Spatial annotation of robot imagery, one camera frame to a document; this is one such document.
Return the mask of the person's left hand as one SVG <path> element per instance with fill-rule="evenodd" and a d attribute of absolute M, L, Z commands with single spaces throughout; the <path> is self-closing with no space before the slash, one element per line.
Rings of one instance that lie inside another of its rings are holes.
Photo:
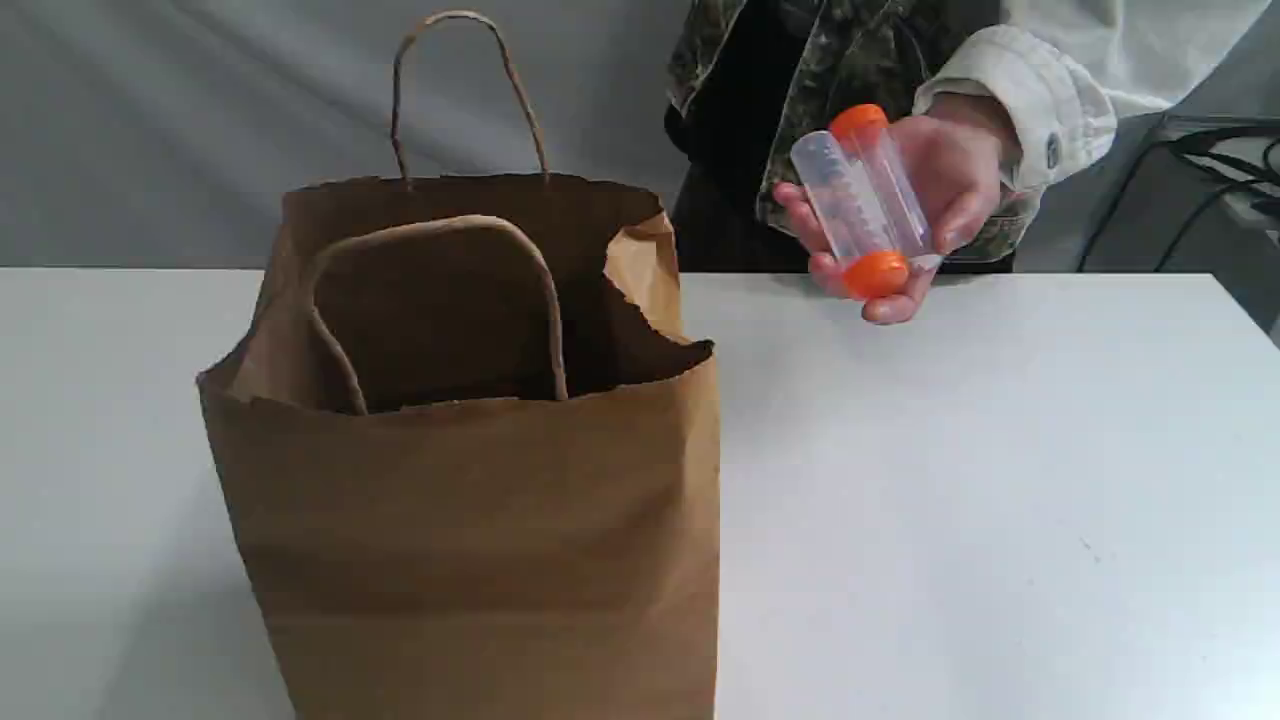
<path fill-rule="evenodd" d="M 923 115 L 896 120 L 890 133 L 925 214 L 934 251 L 947 256 L 969 245 L 1001 204 L 1006 161 L 1016 164 L 1021 158 L 1004 106 L 989 97 L 941 94 Z M 819 287 L 845 297 L 837 263 L 806 195 L 799 186 L 778 183 L 773 197 L 808 251 L 809 272 Z M 936 273 L 918 272 L 904 293 L 865 301 L 863 318 L 877 325 L 909 322 Z"/>

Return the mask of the person's left forearm white sleeve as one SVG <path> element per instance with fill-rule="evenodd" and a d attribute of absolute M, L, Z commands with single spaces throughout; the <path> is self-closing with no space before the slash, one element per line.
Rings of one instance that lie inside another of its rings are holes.
<path fill-rule="evenodd" d="M 965 38 L 915 95 L 998 101 L 1020 158 L 1004 164 L 1018 192 L 1043 190 L 1103 158 L 1117 123 L 1166 111 L 1228 56 L 1265 1 L 1002 1 L 996 24 Z"/>

